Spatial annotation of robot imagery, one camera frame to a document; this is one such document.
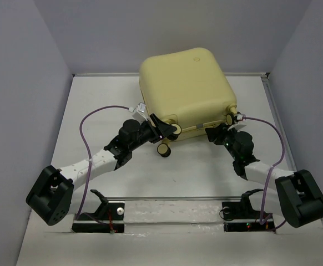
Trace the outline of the yellow hard-shell suitcase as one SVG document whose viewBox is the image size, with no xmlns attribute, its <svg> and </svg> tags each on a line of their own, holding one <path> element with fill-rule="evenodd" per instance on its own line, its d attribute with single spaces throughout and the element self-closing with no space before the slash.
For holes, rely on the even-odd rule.
<svg viewBox="0 0 323 266">
<path fill-rule="evenodd" d="M 172 141 L 203 135 L 237 113 L 235 93 L 206 48 L 147 58 L 139 69 L 139 86 L 148 114 L 177 128 L 158 145 L 162 157 L 171 154 Z"/>
</svg>

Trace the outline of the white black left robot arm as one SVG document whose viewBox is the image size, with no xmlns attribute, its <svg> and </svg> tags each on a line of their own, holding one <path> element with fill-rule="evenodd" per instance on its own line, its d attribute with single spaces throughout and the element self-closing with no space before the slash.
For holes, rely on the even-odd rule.
<svg viewBox="0 0 323 266">
<path fill-rule="evenodd" d="M 45 167 L 28 193 L 26 203 L 48 226 L 53 226 L 68 214 L 77 188 L 88 187 L 90 180 L 124 166 L 141 145 L 164 138 L 172 140 L 180 133 L 178 124 L 167 124 L 155 114 L 143 122 L 126 120 L 117 136 L 97 154 L 59 169 L 52 165 Z"/>
</svg>

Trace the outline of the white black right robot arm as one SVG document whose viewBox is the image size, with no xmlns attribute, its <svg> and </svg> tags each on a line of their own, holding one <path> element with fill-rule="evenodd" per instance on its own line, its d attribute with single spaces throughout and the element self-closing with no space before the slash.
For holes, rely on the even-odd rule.
<svg viewBox="0 0 323 266">
<path fill-rule="evenodd" d="M 311 172 L 285 171 L 262 163 L 253 155 L 253 137 L 226 124 L 205 132 L 210 142 L 226 148 L 238 176 L 264 185 L 264 196 L 269 188 L 276 192 L 278 204 L 267 213 L 284 217 L 294 228 L 323 218 L 323 193 Z"/>
</svg>

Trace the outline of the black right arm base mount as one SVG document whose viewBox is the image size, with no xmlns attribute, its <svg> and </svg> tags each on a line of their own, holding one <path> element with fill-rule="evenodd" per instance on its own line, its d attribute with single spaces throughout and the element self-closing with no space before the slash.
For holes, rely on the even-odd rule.
<svg viewBox="0 0 323 266">
<path fill-rule="evenodd" d="M 226 233 L 275 230 L 275 223 L 272 218 L 264 224 L 260 224 L 260 212 L 247 207 L 240 201 L 222 202 L 219 216 L 224 221 L 224 232 Z"/>
</svg>

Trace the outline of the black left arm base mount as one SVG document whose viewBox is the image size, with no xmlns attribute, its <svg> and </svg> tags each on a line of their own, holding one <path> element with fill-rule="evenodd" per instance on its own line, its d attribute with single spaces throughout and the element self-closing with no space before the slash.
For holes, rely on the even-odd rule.
<svg viewBox="0 0 323 266">
<path fill-rule="evenodd" d="M 107 199 L 97 190 L 91 190 L 100 200 L 100 205 L 92 212 L 83 212 L 74 216 L 74 233 L 124 233 L 125 202 Z"/>
</svg>

